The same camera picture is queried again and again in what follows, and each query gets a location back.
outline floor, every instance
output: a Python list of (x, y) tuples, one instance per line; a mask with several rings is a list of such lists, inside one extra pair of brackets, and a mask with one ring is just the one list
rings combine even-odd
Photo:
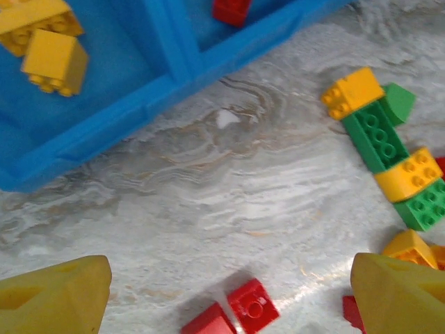
[[(418, 95), (408, 148), (445, 155), (445, 1), (388, 1), (341, 10), (34, 194), (0, 192), (0, 278), (104, 254), (101, 333), (150, 334), (254, 276), (281, 312), (262, 333), (359, 333), (341, 316), (353, 256), (405, 226), (318, 97), (371, 66)], [(445, 244), (445, 224), (422, 237)]]

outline blue plastic bin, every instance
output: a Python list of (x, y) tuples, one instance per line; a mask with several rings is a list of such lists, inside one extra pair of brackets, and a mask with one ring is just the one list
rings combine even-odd
[(253, 0), (243, 29), (212, 2), (68, 0), (90, 54), (76, 97), (40, 92), (0, 47), (0, 189), (41, 187), (351, 0)]

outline red building block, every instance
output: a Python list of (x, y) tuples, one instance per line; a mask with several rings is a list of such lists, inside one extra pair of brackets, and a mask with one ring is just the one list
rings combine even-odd
[(280, 316), (257, 279), (233, 291), (227, 300), (246, 334), (257, 333)]
[(348, 320), (353, 327), (360, 329), (363, 334), (366, 334), (362, 316), (360, 315), (354, 296), (343, 296), (343, 317)]
[(236, 334), (220, 304), (214, 303), (181, 329), (181, 334)]
[(442, 176), (442, 179), (444, 179), (445, 181), (445, 157), (436, 158), (436, 162), (439, 165), (440, 169), (442, 169), (442, 172), (444, 172), (444, 176)]
[(241, 28), (248, 16), (252, 0), (215, 0), (213, 4), (213, 17)]

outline green building block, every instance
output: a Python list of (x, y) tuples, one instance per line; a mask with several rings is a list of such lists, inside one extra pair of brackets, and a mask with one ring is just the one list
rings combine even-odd
[(445, 217), (445, 181), (438, 179), (415, 197), (394, 203), (408, 228), (426, 231)]
[(416, 102), (416, 95), (395, 83), (383, 86), (386, 95), (379, 102), (393, 126), (406, 123)]
[(341, 122), (373, 174), (384, 172), (410, 156), (379, 101)]

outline yellow building block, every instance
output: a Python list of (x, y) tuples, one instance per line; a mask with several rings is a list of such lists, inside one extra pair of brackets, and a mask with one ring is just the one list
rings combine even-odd
[(0, 43), (17, 57), (25, 55), (36, 29), (70, 36), (83, 33), (71, 7), (63, 0), (21, 1), (0, 12)]
[(95, 334), (110, 294), (105, 256), (0, 280), (0, 334)]
[(431, 246), (430, 248), (432, 254), (434, 255), (437, 261), (437, 266), (439, 267), (439, 270), (445, 270), (445, 247), (434, 245)]
[(445, 271), (359, 253), (350, 281), (367, 334), (445, 333)]
[(36, 30), (22, 64), (29, 81), (46, 93), (57, 90), (70, 97), (79, 94), (88, 64), (88, 55), (77, 38)]
[(437, 269), (437, 262), (430, 247), (413, 230), (407, 230), (396, 235), (385, 247), (382, 254)]
[(428, 148), (421, 148), (411, 157), (389, 170), (374, 175), (390, 202), (401, 202), (420, 193), (443, 175)]
[(385, 96), (372, 70), (360, 70), (338, 80), (321, 97), (322, 103), (329, 108), (329, 115), (341, 120), (354, 111)]

